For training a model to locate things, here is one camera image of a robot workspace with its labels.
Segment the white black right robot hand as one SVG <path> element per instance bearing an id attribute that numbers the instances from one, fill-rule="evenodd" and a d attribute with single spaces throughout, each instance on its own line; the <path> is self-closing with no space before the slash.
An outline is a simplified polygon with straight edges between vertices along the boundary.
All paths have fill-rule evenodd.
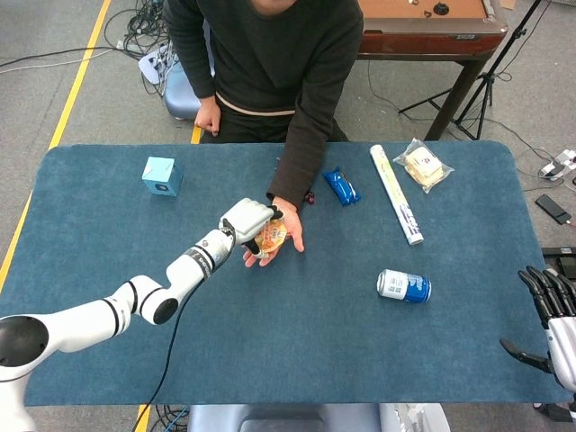
<path id="1" fill-rule="evenodd" d="M 519 362 L 554 375 L 565 390 L 575 392 L 575 284 L 553 270 L 531 265 L 517 274 L 532 295 L 548 354 L 529 354 L 505 338 L 499 342 Z"/>

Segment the person's open hand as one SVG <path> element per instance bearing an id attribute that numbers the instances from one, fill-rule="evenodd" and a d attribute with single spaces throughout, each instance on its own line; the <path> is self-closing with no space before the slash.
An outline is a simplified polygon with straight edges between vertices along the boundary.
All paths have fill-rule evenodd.
<path id="1" fill-rule="evenodd" d="M 296 206 L 281 197 L 275 197 L 272 200 L 272 203 L 280 212 L 283 213 L 287 236 L 292 240 L 294 248 L 298 252 L 302 253 L 305 250 L 305 247 L 303 243 L 302 224 Z M 250 268 L 254 264 L 259 264 L 261 267 L 269 265 L 285 245 L 286 242 L 273 252 L 270 252 L 268 256 L 264 258 L 256 258 L 249 250 L 246 250 L 242 257 L 245 267 Z"/>

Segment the person's clenched hand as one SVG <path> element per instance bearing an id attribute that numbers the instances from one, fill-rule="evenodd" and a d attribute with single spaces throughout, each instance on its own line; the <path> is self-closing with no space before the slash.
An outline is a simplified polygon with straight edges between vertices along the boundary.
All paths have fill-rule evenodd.
<path id="1" fill-rule="evenodd" d="M 221 108 L 216 96 L 200 99 L 200 108 L 196 114 L 194 125 L 203 131 L 208 131 L 213 137 L 220 133 Z"/>

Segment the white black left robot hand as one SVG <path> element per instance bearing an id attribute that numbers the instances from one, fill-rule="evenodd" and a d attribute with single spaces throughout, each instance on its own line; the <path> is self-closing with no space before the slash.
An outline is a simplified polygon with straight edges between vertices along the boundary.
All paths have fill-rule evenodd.
<path id="1" fill-rule="evenodd" d="M 279 248 L 287 234 L 281 211 L 249 198 L 241 199 L 220 217 L 219 229 L 256 258 L 267 257 Z"/>

